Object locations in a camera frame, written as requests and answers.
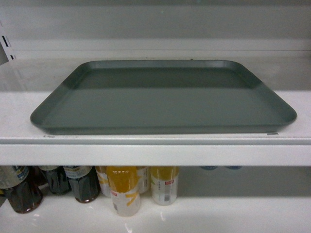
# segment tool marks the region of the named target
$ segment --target beverage bottle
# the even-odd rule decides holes
[[[178,186],[177,166],[152,166],[151,192],[154,201],[159,205],[170,205],[177,198]]]
[[[69,180],[62,166],[39,166],[53,194],[61,195],[71,191]]]
[[[48,183],[44,175],[41,173],[41,170],[39,169],[38,166],[29,166],[28,168],[29,168],[29,172],[32,175],[34,183],[37,186],[42,186]]]
[[[132,216],[140,207],[137,168],[108,166],[107,176],[113,206],[120,216]]]
[[[101,187],[102,193],[106,197],[110,197],[110,187],[109,187],[109,182],[107,178],[107,167],[106,166],[96,166],[96,173],[99,181],[99,185]]]
[[[78,202],[87,203],[97,198],[100,187],[95,167],[64,166],[64,170]]]
[[[38,207],[43,197],[27,166],[0,166],[0,189],[14,211],[21,214]]]
[[[201,166],[200,168],[204,170],[215,170],[218,167],[217,166]]]
[[[139,193],[142,194],[147,192],[150,187],[150,167],[138,166],[137,176]]]

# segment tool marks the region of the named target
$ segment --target plastic tray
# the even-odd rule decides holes
[[[295,110],[239,63],[94,61],[32,113],[52,134],[270,133]]]

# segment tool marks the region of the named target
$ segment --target white wall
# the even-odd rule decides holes
[[[181,51],[310,51],[310,12],[309,0],[0,3],[0,21],[17,59],[133,58],[137,51],[141,58]]]

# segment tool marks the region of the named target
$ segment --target lower shelf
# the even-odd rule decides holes
[[[17,214],[8,201],[0,208],[3,232],[231,232],[305,233],[311,229],[310,167],[199,167],[180,169],[178,198],[170,206],[141,195],[141,208],[120,217],[104,195],[88,204],[72,193],[46,195],[28,214]]]

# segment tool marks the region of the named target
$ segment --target dark bottle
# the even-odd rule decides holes
[[[32,211],[42,201],[42,193],[27,166],[0,166],[0,189],[17,213]]]
[[[101,188],[95,167],[64,166],[64,170],[78,202],[86,203],[97,198]]]
[[[62,166],[39,166],[53,194],[62,195],[71,191],[69,180]]]
[[[46,178],[43,176],[38,166],[29,166],[28,168],[34,180],[34,183],[37,186],[42,186],[47,183]]]

